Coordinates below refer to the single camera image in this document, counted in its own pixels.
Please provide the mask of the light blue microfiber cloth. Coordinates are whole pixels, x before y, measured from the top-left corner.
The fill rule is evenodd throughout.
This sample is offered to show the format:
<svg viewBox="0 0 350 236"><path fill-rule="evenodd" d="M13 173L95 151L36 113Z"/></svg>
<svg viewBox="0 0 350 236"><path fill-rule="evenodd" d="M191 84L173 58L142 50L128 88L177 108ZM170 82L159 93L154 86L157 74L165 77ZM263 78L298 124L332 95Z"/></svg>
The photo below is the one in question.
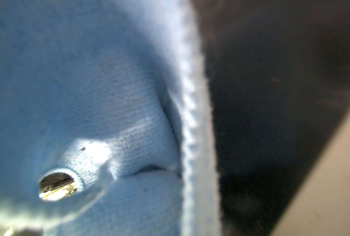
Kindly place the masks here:
<svg viewBox="0 0 350 236"><path fill-rule="evenodd" d="M191 1L0 1L0 227L222 234Z"/></svg>

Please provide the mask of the blue framed drawing tablet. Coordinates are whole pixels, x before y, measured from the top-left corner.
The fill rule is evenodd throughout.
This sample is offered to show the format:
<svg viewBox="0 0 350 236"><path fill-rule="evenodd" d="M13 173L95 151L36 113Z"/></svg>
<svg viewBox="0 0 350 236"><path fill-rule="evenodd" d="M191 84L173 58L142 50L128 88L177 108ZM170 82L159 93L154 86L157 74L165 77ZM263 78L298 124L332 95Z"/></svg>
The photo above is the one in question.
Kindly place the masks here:
<svg viewBox="0 0 350 236"><path fill-rule="evenodd" d="M224 236L268 236L350 110L350 1L193 1Z"/></svg>

